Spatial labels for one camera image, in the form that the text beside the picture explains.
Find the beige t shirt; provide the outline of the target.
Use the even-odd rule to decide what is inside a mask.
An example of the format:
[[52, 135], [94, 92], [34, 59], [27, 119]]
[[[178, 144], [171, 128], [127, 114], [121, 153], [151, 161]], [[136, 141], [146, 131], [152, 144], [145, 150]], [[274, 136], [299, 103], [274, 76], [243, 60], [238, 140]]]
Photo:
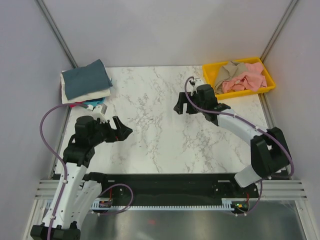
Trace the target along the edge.
[[223, 65], [217, 74], [214, 82], [214, 91], [216, 94], [223, 94], [223, 82], [229, 82], [233, 78], [238, 77], [244, 72], [247, 72], [248, 68], [244, 62], [229, 61], [226, 65]]

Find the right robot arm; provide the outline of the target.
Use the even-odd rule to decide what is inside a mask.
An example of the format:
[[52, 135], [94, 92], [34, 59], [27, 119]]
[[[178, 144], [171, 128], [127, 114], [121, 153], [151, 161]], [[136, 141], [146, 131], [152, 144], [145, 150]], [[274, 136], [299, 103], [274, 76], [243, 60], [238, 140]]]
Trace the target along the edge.
[[250, 147], [250, 164], [235, 174], [229, 191], [235, 197], [242, 196], [247, 186], [266, 179], [292, 163], [283, 132], [273, 127], [259, 127], [238, 115], [229, 105], [219, 103], [213, 88], [203, 84], [192, 92], [178, 94], [173, 110], [181, 115], [201, 113], [205, 119], [242, 139]]

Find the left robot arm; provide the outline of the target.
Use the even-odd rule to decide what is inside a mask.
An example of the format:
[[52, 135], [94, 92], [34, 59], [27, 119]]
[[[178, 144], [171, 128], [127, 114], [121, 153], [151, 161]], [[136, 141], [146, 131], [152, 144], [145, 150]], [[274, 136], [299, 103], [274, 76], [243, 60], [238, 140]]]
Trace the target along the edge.
[[52, 203], [41, 224], [32, 226], [32, 239], [80, 239], [81, 226], [91, 205], [98, 196], [104, 197], [110, 191], [102, 173], [93, 173], [90, 179], [83, 180], [95, 147], [103, 142], [124, 141], [133, 132], [117, 116], [112, 119], [116, 128], [111, 127], [109, 120], [100, 117], [85, 115], [76, 120], [75, 133], [63, 152], [63, 173]]

